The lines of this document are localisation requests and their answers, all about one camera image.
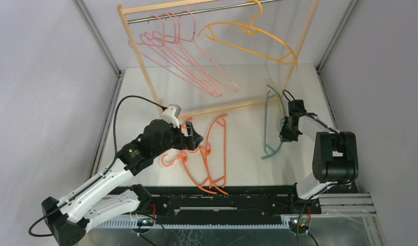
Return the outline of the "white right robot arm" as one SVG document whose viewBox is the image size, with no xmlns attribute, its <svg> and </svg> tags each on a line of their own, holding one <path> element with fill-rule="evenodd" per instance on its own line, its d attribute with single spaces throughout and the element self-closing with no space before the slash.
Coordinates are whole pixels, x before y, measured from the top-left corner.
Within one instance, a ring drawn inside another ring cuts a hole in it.
<svg viewBox="0 0 418 246">
<path fill-rule="evenodd" d="M 297 142 L 304 135 L 314 143 L 312 171 L 295 184 L 296 194 L 288 198 L 288 208 L 301 213 L 308 200 L 317 198 L 335 185 L 348 185 L 359 175 L 356 136 L 324 123 L 317 114 L 305 109 L 304 101 L 288 102 L 279 134 L 281 143 Z"/>
</svg>

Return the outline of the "teal plastic hanger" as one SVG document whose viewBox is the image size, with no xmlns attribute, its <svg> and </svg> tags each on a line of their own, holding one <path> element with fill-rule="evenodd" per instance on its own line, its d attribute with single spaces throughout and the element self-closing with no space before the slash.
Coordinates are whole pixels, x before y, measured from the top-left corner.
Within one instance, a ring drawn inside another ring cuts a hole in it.
<svg viewBox="0 0 418 246">
<path fill-rule="evenodd" d="M 269 101 L 271 99 L 275 99 L 277 103 L 280 103 L 282 117 L 279 120 L 279 126 L 282 127 L 283 123 L 285 122 L 286 110 L 282 102 L 282 96 L 277 91 L 277 89 L 270 85 L 266 84 L 268 88 L 266 91 L 266 97 L 264 102 L 264 138 L 263 138 L 263 151 L 265 155 L 261 157 L 261 160 L 267 160 L 273 158 L 282 148 L 283 143 L 280 141 L 277 148 L 273 148 L 270 144 L 268 144 L 268 108 L 269 108 Z"/>
</svg>

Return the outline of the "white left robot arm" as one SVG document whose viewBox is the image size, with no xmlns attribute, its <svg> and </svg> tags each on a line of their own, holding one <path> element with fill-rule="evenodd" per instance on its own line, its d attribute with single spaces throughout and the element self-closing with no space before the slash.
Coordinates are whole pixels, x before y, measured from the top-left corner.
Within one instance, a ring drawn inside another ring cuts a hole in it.
<svg viewBox="0 0 418 246">
<path fill-rule="evenodd" d="M 191 122 L 180 127 L 155 119 L 142 134 L 124 145 L 113 163 L 83 185 L 60 199 L 48 197 L 42 202 L 45 223 L 59 245 L 75 245 L 97 225 L 123 213 L 147 213 L 152 206 L 150 193 L 134 184 L 119 197 L 102 201 L 123 182 L 139 174 L 170 149 L 196 150 L 203 141 Z"/>
</svg>

